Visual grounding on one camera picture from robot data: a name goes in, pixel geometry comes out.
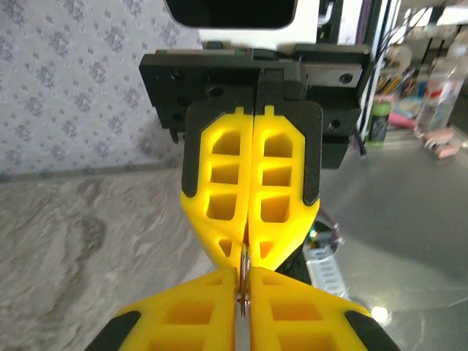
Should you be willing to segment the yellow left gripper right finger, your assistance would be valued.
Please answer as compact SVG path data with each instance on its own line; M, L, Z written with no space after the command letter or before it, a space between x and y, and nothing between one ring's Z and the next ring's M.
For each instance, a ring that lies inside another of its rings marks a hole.
M249 272L251 351L401 351L363 306L266 268Z

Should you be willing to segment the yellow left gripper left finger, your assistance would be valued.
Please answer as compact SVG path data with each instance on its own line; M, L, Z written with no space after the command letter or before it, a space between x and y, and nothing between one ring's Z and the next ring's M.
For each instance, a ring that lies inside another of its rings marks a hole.
M218 269L125 306L86 351L235 351L236 279Z

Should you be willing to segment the silver keyring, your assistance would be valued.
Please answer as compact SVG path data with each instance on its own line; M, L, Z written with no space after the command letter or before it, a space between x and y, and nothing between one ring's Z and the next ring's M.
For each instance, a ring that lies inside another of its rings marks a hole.
M246 310L250 302L250 283L249 271L252 266L251 250L244 244L241 250L241 264L240 264L240 283L239 283L239 303L241 316L245 318Z

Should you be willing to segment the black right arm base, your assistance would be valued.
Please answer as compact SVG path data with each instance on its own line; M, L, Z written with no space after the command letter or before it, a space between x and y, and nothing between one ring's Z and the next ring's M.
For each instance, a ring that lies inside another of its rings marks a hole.
M303 256L303 248L329 246L335 255L341 243L338 222L323 210L319 210L303 243L276 269L276 272L313 286Z

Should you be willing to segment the green capped bottle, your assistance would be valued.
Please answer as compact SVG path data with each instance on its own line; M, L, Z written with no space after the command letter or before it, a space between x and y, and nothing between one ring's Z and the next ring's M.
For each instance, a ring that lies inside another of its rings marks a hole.
M368 143L383 143L385 141L391 111L390 101L374 101L367 135Z

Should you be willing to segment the pink foam item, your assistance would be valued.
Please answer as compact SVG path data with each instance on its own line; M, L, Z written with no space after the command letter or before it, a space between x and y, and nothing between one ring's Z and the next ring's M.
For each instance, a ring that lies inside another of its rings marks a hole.
M461 149L461 142L455 138L455 131L451 128L439 129L422 136L424 148L438 159L455 156Z

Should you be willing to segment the clear plastic bottle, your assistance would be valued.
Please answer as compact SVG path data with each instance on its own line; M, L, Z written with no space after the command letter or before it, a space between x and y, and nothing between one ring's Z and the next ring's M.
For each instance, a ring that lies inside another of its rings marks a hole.
M467 50L466 45L455 43L446 57L437 59L416 118L414 133L417 137L447 126L467 75Z

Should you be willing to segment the aluminium side rail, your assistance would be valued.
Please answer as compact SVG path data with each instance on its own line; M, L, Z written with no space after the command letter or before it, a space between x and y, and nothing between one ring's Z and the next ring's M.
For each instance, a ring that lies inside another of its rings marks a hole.
M90 165L86 165L85 167L79 168L77 170L52 171L45 168L38 173L9 174L2 172L0 173L0 184L87 176L114 176L125 173L153 172L176 169L180 168L181 165L182 161L180 159L170 158L164 162L148 164L134 164L132 162L127 162L125 165L119 165L115 167L92 167Z

